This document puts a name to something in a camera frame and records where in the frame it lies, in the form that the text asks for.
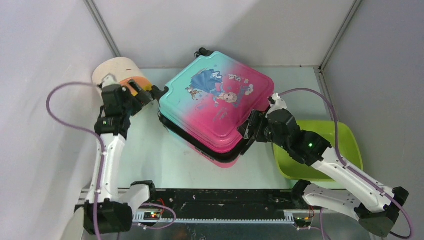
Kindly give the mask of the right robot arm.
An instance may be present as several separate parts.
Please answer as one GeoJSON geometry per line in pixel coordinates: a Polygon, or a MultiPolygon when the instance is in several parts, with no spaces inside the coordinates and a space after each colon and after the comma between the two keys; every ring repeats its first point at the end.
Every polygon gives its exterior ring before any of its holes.
{"type": "Polygon", "coordinates": [[[321,135],[301,129],[288,110],[254,110],[237,130],[249,145],[273,143],[297,163],[327,175],[347,190],[330,190],[299,180],[290,196],[295,208],[310,205],[329,209],[351,217],[375,236],[386,238],[394,234],[393,227],[409,192],[402,187],[385,186],[365,174],[321,135]]]}

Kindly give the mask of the pink teal cartoon suitcase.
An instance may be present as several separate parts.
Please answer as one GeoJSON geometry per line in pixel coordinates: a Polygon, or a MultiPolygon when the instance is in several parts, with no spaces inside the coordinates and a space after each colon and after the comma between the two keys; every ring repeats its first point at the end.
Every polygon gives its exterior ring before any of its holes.
{"type": "Polygon", "coordinates": [[[239,132],[253,110],[265,111],[274,81],[219,52],[200,48],[158,98],[159,119],[175,136],[220,168],[249,148],[239,132]]]}

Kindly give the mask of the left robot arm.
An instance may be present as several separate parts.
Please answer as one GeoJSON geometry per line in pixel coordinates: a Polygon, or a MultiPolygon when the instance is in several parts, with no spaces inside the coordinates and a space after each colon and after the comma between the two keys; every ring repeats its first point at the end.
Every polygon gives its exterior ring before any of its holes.
{"type": "Polygon", "coordinates": [[[152,85],[141,86],[130,79],[126,85],[104,81],[96,87],[103,101],[94,125],[97,156],[91,185],[80,207],[84,210],[84,229],[100,239],[103,234],[128,232],[137,210],[142,205],[156,206],[158,194],[152,191],[152,181],[135,182],[123,194],[117,186],[130,118],[154,101],[152,85]]]}

